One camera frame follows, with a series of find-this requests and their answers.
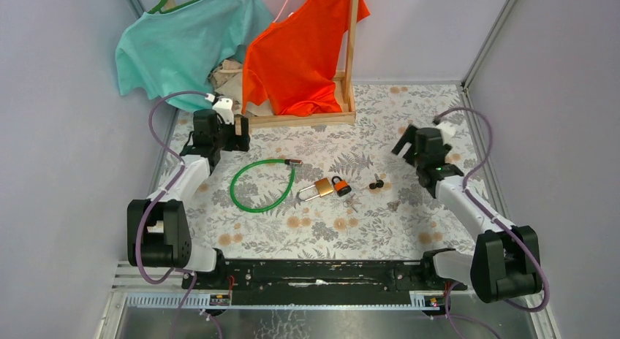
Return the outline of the green cable lock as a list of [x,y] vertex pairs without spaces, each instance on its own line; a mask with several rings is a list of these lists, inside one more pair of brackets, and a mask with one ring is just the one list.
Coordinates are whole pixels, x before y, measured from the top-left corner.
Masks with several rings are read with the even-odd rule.
[[[246,176],[249,171],[252,171],[258,167],[263,167],[267,165],[280,165],[287,166],[289,169],[289,176],[287,179],[287,184],[281,192],[280,196],[277,198],[273,198],[270,201],[264,202],[262,205],[258,205],[258,201],[253,199],[252,197],[239,197],[239,185],[238,182],[242,177]],[[232,177],[230,181],[229,194],[231,202],[243,212],[247,213],[266,213],[273,209],[276,209],[283,203],[289,195],[292,193],[292,187],[296,180],[296,169],[302,165],[302,161],[298,159],[264,159],[260,161],[252,162],[251,164],[247,164],[238,170],[235,175]]]

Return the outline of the silver cable lock key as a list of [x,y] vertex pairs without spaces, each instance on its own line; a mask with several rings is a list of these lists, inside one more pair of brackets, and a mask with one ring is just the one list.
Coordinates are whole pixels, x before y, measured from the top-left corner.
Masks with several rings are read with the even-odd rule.
[[387,208],[390,211],[396,212],[398,210],[399,205],[401,204],[400,201],[396,200],[396,201],[392,201],[392,202],[388,202],[387,203]]

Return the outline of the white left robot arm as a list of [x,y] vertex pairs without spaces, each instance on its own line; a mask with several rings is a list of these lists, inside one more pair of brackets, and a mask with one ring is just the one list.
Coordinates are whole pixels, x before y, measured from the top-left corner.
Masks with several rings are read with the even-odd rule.
[[235,116],[226,122],[215,110],[199,110],[193,124],[188,141],[174,154],[179,163],[162,186],[128,205],[128,260],[136,267],[196,271],[208,288],[216,289],[227,278],[225,266],[218,263],[222,256],[213,247],[192,242],[185,204],[209,178],[223,151],[249,150],[249,120]]

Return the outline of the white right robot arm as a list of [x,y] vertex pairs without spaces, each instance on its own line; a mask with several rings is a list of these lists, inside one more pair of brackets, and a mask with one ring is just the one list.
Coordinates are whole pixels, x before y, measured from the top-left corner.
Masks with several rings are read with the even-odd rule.
[[466,186],[465,174],[446,161],[451,146],[441,126],[408,126],[393,154],[416,169],[419,184],[444,205],[475,239],[471,255],[453,248],[426,251],[421,260],[422,285],[438,289],[447,280],[473,288],[485,303],[508,301],[545,289],[538,236],[499,215]]

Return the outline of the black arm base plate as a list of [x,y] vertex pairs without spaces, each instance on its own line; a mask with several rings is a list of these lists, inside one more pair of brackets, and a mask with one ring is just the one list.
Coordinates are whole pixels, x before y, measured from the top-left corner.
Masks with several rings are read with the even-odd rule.
[[432,275],[418,261],[224,259],[197,280],[183,280],[183,289],[222,291],[226,295],[291,294],[297,298],[361,298],[366,294],[430,292],[442,296],[451,280]]

